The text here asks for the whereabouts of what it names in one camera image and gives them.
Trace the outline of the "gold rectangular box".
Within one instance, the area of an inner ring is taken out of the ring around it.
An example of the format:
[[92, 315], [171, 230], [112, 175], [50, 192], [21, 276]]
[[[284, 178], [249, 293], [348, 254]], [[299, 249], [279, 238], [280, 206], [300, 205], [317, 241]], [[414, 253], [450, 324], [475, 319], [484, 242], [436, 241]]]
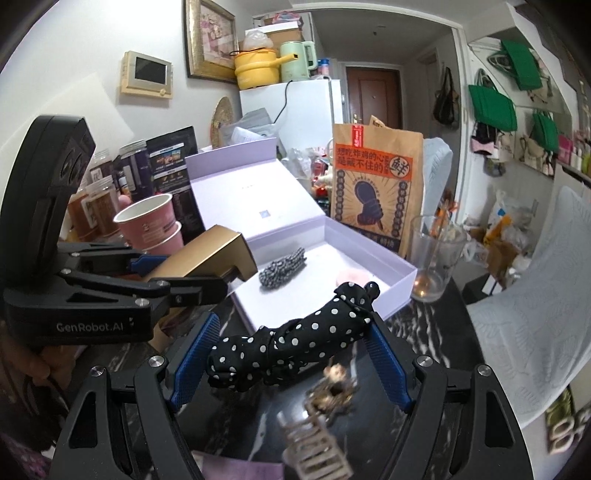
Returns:
[[216, 276], [231, 282], [235, 278], [247, 281], [256, 273], [256, 261], [245, 237], [221, 225], [214, 225], [169, 256], [143, 280]]

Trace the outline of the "black polka dot scrunchie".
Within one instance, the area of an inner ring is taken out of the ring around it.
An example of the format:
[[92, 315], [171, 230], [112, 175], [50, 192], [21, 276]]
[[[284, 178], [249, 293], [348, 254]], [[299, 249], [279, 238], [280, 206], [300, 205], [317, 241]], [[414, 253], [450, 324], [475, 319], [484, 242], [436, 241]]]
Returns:
[[327, 304], [304, 318], [276, 329], [262, 327], [250, 336], [221, 338], [207, 358], [208, 384], [242, 392], [259, 382], [286, 383], [308, 365], [328, 361], [366, 338], [379, 295], [375, 282], [342, 283]]

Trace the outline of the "beige hair claw clip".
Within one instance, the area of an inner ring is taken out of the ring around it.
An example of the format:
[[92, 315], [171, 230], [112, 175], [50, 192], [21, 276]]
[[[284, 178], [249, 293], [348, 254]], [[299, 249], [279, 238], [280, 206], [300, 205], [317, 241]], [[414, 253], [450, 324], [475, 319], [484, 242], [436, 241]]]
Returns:
[[291, 419], [279, 411], [276, 420], [283, 432], [286, 449], [283, 463], [297, 473], [298, 479], [351, 479], [353, 469], [335, 436], [329, 432], [322, 413], [310, 401], [304, 402], [301, 418]]

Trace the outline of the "pink paper cup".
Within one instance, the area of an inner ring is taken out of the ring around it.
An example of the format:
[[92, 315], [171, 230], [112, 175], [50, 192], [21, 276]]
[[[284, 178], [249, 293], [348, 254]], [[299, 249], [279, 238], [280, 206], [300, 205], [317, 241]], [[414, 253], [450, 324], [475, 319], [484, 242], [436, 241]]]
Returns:
[[113, 222], [130, 246], [147, 254], [170, 256], [184, 247], [171, 194], [157, 194], [133, 203]]

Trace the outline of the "gold decorated hair clip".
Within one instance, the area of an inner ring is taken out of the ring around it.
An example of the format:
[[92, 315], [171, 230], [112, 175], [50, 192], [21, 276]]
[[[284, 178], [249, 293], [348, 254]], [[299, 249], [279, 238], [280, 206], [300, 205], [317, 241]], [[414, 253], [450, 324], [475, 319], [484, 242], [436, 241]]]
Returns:
[[358, 384], [349, 376], [348, 369], [339, 363], [331, 364], [322, 370], [322, 379], [308, 390], [304, 407], [308, 414], [324, 415], [331, 420], [349, 411], [356, 391]]

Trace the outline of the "clear glass cup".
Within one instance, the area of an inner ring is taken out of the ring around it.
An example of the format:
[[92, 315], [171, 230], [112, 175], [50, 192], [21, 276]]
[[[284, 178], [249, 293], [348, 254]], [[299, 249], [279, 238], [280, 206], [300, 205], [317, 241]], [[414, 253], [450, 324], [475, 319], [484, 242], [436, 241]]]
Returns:
[[411, 227], [408, 260], [417, 269], [411, 296], [433, 303], [443, 296], [470, 236], [445, 216], [418, 216]]

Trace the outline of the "light blue cushion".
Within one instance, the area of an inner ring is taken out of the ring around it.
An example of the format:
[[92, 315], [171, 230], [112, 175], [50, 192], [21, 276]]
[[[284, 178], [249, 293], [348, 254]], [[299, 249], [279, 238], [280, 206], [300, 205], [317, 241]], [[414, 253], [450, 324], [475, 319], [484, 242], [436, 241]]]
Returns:
[[485, 361], [521, 427], [590, 360], [590, 203], [564, 186], [521, 278], [468, 308]]

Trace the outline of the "woven straw fan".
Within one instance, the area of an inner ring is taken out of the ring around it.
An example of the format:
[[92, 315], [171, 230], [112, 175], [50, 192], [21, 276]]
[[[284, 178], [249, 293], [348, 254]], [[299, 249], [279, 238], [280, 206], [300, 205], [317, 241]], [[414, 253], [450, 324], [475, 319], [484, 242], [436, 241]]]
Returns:
[[233, 109], [228, 97], [219, 99], [211, 118], [211, 146], [222, 146], [221, 128], [232, 123]]

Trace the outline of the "brown paper food bag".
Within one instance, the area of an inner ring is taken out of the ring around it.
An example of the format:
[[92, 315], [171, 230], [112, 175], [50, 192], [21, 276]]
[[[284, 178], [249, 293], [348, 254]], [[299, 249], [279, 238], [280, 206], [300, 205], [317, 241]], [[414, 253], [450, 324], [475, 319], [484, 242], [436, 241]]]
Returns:
[[424, 137], [377, 124], [332, 133], [332, 219], [406, 257], [422, 207]]

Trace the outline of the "white refrigerator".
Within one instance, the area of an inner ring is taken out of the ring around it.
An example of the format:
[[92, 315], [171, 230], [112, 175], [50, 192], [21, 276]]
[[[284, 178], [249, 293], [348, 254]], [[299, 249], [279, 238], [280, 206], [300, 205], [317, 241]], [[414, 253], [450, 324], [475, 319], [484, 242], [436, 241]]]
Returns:
[[329, 146], [332, 127], [344, 122], [341, 81], [315, 80], [278, 83], [239, 92], [242, 113], [266, 110], [283, 150], [304, 151]]

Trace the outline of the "yellow pot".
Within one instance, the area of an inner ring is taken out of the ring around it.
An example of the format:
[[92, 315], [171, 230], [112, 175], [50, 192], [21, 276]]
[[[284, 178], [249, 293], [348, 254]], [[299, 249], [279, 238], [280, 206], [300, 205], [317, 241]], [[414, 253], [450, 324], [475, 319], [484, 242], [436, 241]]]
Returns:
[[235, 77], [240, 90], [249, 90], [280, 82], [280, 66], [298, 59], [290, 53], [279, 56], [274, 49], [242, 51], [235, 56]]

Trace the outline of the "light green electric kettle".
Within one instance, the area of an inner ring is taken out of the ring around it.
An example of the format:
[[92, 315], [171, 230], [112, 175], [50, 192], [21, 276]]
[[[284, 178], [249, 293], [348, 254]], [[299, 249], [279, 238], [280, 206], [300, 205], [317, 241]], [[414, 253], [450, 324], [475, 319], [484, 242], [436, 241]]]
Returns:
[[312, 41], [288, 41], [280, 45], [280, 56], [290, 57], [290, 61], [280, 66], [280, 79], [283, 83], [311, 79], [311, 71], [318, 65], [315, 43]]

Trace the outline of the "brown entrance door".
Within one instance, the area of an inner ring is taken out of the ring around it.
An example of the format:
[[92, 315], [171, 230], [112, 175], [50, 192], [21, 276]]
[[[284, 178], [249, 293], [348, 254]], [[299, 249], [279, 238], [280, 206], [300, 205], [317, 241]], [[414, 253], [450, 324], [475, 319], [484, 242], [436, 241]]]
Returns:
[[370, 124], [370, 118], [374, 116], [390, 128], [403, 128], [402, 85], [398, 70], [348, 67], [346, 83], [352, 123]]

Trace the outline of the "green handbag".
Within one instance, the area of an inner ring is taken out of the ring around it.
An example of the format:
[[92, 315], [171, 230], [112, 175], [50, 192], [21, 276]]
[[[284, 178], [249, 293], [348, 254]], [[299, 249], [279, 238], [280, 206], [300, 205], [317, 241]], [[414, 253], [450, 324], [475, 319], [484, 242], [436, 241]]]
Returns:
[[475, 119], [503, 132], [517, 130], [517, 115], [513, 101], [500, 93], [485, 72], [479, 69], [476, 83], [469, 86]]

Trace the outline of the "wall intercom panel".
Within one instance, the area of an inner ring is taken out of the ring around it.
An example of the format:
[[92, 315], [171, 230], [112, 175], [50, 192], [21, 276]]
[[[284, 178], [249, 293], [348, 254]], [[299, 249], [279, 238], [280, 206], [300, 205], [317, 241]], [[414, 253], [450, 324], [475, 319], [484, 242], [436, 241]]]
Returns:
[[170, 62], [135, 51], [124, 53], [121, 63], [121, 94], [170, 99], [172, 80]]

